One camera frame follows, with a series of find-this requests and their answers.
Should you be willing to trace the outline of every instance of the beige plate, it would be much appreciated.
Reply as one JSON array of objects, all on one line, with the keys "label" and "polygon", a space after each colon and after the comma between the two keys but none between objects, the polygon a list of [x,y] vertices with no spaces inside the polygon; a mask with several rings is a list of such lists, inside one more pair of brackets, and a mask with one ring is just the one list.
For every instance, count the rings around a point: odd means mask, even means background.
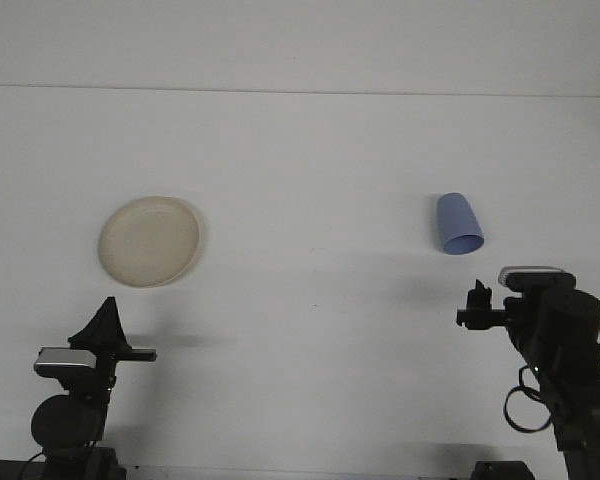
[{"label": "beige plate", "polygon": [[200,226],[184,202],[169,197],[134,200],[114,213],[102,229],[102,267],[133,287],[164,285],[191,264]]}]

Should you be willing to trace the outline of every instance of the black cable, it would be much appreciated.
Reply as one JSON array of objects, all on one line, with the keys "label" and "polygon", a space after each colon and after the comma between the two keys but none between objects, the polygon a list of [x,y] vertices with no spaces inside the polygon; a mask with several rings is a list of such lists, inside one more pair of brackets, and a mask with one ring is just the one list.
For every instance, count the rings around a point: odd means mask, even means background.
[{"label": "black cable", "polygon": [[513,387],[511,390],[509,390],[509,393],[507,393],[507,396],[506,396],[506,398],[504,400],[504,406],[502,407],[502,413],[504,415],[504,419],[507,421],[507,423],[509,424],[509,426],[511,428],[513,428],[515,431],[520,432],[520,433],[536,433],[536,432],[541,432],[542,430],[546,430],[547,428],[549,428],[549,426],[552,423],[551,416],[549,416],[549,418],[547,419],[547,421],[544,422],[540,427],[538,427],[538,428],[527,428],[527,427],[523,427],[522,425],[516,423],[511,418],[511,415],[509,415],[509,399],[511,398],[511,396],[514,393],[517,393],[517,392],[522,392],[522,393],[524,393],[524,395],[527,398],[533,400],[534,402],[542,403],[544,405],[544,402],[542,401],[542,397],[540,397],[540,392],[538,390],[536,390],[535,388],[527,386],[524,383],[524,379],[522,378],[522,374],[528,368],[529,368],[529,366],[525,365],[524,367],[522,367],[518,371],[518,386],[517,387]]},{"label": "black cable", "polygon": [[22,477],[24,477],[24,472],[27,470],[27,467],[31,464],[31,462],[33,462],[40,455],[42,455],[42,452],[36,453],[33,457],[31,457],[29,460],[24,462],[24,465],[20,469],[20,473],[18,474],[18,477],[16,478],[16,480],[22,480]]}]

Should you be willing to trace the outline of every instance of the blue cup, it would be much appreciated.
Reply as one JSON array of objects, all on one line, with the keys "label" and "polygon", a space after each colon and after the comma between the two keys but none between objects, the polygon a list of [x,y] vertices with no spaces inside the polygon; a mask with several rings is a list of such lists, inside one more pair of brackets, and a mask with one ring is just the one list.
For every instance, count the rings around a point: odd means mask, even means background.
[{"label": "blue cup", "polygon": [[445,253],[462,255],[484,243],[484,235],[471,205],[461,193],[447,193],[438,199],[438,233]]}]

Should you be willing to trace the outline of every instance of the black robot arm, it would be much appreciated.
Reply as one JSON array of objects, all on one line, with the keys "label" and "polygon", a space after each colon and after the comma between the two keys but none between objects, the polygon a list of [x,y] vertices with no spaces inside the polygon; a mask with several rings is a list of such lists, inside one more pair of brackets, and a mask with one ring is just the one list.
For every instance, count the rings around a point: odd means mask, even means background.
[{"label": "black robot arm", "polygon": [[540,385],[570,480],[600,480],[600,300],[556,268],[507,267],[499,281],[521,295],[494,310],[491,289],[477,281],[457,323],[506,328]]},{"label": "black robot arm", "polygon": [[155,350],[127,343],[118,308],[108,297],[93,319],[69,338],[69,348],[43,348],[34,370],[56,378],[67,390],[45,400],[31,421],[31,433],[47,457],[43,480],[118,480],[125,476],[112,449],[95,448],[102,439],[119,361],[156,359]]}]

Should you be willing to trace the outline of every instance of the white table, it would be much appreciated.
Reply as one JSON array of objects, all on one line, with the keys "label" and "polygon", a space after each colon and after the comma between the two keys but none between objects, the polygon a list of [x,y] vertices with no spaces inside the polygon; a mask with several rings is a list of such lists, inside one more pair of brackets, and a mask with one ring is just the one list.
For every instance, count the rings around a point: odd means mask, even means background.
[{"label": "white table", "polygon": [[[439,251],[435,197],[486,235]],[[108,216],[144,195],[204,220],[195,268],[138,290],[101,269]],[[126,464],[468,475],[479,459],[564,477],[551,432],[501,408],[522,360],[454,324],[475,278],[574,273],[600,298],[600,99],[0,88],[0,457],[26,458],[37,377],[115,295],[134,346],[106,442]],[[514,402],[524,421],[543,412]]]}]

